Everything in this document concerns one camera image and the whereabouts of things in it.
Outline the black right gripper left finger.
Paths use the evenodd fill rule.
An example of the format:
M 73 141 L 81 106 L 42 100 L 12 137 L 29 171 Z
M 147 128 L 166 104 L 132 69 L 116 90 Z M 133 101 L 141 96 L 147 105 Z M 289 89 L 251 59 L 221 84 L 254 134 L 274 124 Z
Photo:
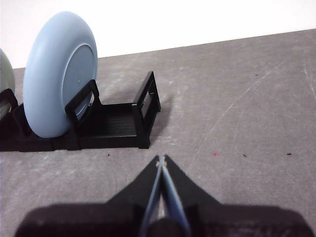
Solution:
M 139 175 L 107 202 L 56 203 L 31 210 L 17 237 L 135 237 L 158 175 L 155 156 Z

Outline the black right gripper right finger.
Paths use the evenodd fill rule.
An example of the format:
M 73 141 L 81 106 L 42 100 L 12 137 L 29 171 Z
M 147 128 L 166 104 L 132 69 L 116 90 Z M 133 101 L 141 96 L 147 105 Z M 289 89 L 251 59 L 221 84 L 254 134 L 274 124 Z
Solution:
M 194 237 L 313 237 L 304 217 L 291 209 L 266 205 L 220 203 L 169 157 L 164 156 L 172 181 Z

